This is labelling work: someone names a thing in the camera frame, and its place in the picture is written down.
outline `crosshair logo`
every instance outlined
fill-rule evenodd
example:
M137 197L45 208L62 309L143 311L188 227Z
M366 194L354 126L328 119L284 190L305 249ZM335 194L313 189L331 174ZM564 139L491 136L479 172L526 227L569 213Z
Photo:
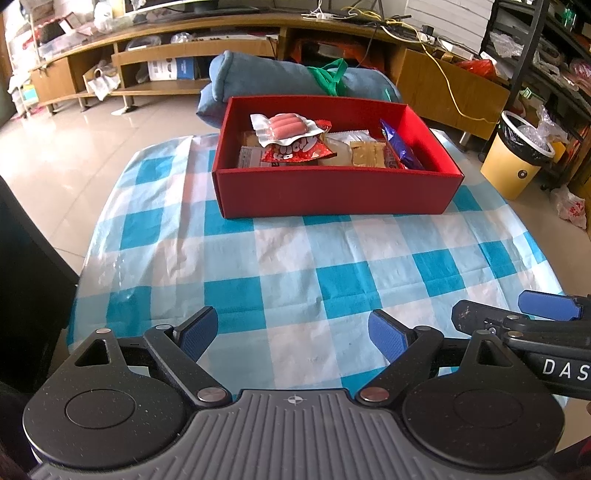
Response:
M292 405L297 405L298 403L302 403L304 400L305 400L305 398L302 398L299 395L292 395L291 397L289 397L287 399L287 401L289 403L291 403Z

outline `cloth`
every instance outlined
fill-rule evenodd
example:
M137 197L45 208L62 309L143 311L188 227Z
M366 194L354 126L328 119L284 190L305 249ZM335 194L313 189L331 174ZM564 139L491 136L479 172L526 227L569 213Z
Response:
M225 220L209 173L217 135L136 153L93 234L70 347L100 327L136 336L211 305L219 334L199 364L232 393L354 394L386 365L368 335L373 309L460 337L450 315L461 299L518 311L526 288L561 293L517 215L439 140L466 178L437 216Z

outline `purple snack bag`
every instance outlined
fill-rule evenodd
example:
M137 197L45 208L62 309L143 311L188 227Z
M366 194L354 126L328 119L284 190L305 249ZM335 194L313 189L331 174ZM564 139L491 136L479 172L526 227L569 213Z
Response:
M382 119L379 122L382 124L382 133L388 146L396 153L404 166L411 170L425 170L425 167L417 160L413 151L404 143L404 140L398 135L397 131Z

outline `red cardboard box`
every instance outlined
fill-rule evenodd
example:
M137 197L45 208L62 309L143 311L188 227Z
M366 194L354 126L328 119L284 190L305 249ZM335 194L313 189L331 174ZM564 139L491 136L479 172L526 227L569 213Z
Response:
M379 120L394 127L426 171L369 167L236 168L251 113L293 112L332 122L332 132L368 129L383 139ZM220 133L213 185L224 218L442 213L464 178L408 105L330 96L233 97Z

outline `snack package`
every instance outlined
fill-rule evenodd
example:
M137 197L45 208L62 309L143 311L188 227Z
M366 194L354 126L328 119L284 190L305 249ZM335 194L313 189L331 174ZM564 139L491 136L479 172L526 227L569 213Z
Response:
M351 142L353 165L355 167L385 168L384 149L381 142Z
M302 137L291 145L270 144L265 147L263 162L301 163L319 158L334 157L336 153L330 150L318 136Z
M328 138L333 140L339 140L341 142L350 145L351 142L377 142L376 139L370 136L369 130L351 130L348 132L335 132L326 135Z
M262 147L242 147L236 168L270 167L270 163L261 161L264 151Z
M335 153L333 157L323 157L318 160L320 165L331 167L350 167L353 165L353 151L345 142L334 140L331 136L325 135L324 144Z
M300 138L315 137L327 130L296 113L280 113L272 118L253 113L251 123L263 147L270 144L286 147Z
M384 120L380 119L379 122L382 124L382 133L386 139L386 145L400 159L400 162L410 170L425 170L425 167L417 160L411 148L404 143L397 131Z

